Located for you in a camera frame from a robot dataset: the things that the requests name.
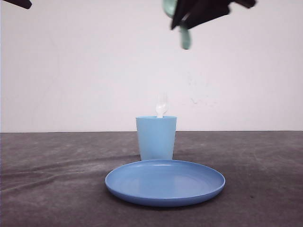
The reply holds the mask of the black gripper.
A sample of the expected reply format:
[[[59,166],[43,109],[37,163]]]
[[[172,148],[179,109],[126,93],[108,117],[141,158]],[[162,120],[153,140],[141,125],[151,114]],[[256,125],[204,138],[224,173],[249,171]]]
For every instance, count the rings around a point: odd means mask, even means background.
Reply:
[[[170,28],[191,29],[230,13],[232,0],[178,0]]]

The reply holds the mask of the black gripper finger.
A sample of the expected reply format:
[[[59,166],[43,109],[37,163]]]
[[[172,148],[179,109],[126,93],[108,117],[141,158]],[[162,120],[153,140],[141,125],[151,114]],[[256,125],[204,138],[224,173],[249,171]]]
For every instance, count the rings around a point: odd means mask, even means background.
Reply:
[[[4,1],[24,9],[30,9],[32,6],[32,2],[30,0],[4,0]]]

